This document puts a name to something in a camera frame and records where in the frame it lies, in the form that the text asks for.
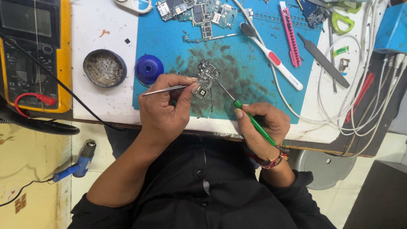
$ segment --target person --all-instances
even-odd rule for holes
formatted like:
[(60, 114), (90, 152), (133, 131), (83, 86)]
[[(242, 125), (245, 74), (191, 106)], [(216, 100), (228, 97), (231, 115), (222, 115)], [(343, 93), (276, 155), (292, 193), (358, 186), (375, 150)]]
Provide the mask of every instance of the person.
[[(286, 160), (255, 167), (240, 143), (181, 135), (190, 118), (196, 78), (160, 75), (147, 90), (188, 85), (138, 97), (141, 131), (106, 128), (116, 161), (72, 209), (76, 228), (335, 228), (322, 215), (307, 184), (311, 172)], [(281, 145), (290, 118), (269, 103), (236, 109), (239, 129), (256, 158), (274, 161), (280, 151), (256, 131), (246, 112), (264, 117)]]

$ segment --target white toothbrush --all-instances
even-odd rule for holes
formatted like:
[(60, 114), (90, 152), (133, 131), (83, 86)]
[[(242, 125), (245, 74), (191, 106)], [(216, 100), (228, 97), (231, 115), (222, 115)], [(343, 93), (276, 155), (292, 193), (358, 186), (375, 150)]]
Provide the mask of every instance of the white toothbrush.
[(253, 30), (253, 27), (251, 27), (250, 25), (242, 22), (240, 24), (240, 29), (243, 31), (243, 33), (250, 37), (251, 39), (254, 40), (254, 42), (260, 47), (260, 49), (264, 52), (264, 55), (267, 57), (267, 59), (269, 59), (269, 61), (274, 65), (274, 67), (276, 67), (281, 74), (283, 74), (283, 76), (297, 89), (297, 90), (302, 90), (303, 89), (303, 85), (302, 83), (300, 83), (298, 81), (297, 78), (295, 78), (293, 76), (293, 74), (291, 74), (291, 72), (281, 63), (280, 59), (274, 54), (273, 51), (267, 49), (266, 47), (264, 47), (264, 45), (262, 45), (260, 43), (260, 41), (258, 41), (255, 36), (255, 32)]

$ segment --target left hand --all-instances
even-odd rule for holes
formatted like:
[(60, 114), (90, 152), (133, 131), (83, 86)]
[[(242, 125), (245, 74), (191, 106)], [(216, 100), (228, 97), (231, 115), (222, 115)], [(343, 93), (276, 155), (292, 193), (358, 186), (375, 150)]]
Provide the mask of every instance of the left hand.
[[(153, 141), (164, 150), (185, 129), (189, 122), (189, 110), (193, 92), (198, 89), (196, 78), (175, 74), (161, 74), (156, 82), (138, 96), (142, 130), (139, 136)], [(189, 85), (181, 93), (176, 90), (142, 97), (145, 93), (178, 85)]]

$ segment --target blue machine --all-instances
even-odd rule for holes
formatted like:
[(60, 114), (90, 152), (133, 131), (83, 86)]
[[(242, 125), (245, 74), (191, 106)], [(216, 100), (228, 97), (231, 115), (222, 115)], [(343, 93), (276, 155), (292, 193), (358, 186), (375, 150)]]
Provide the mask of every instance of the blue machine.
[(84, 177), (89, 169), (89, 165), (93, 159), (93, 156), (95, 155), (95, 149), (96, 143), (93, 141), (88, 142), (79, 155), (77, 163), (69, 166), (59, 173), (55, 173), (52, 181), (60, 181), (71, 174), (74, 177)]
[(386, 9), (376, 35), (373, 51), (407, 53), (407, 3)]

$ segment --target digital multimeter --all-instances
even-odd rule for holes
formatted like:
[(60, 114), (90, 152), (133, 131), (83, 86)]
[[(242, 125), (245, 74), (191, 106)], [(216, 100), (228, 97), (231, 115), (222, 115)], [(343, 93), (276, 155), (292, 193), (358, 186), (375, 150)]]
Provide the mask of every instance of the digital multimeter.
[[(0, 0), (0, 31), (38, 58), (63, 84), (72, 89), (70, 0)], [(70, 109), (71, 95), (13, 44), (0, 39), (5, 97), (14, 105), (17, 96), (41, 93), (55, 98), (43, 103), (46, 112)], [(25, 96), (20, 108), (43, 111), (40, 101)]]

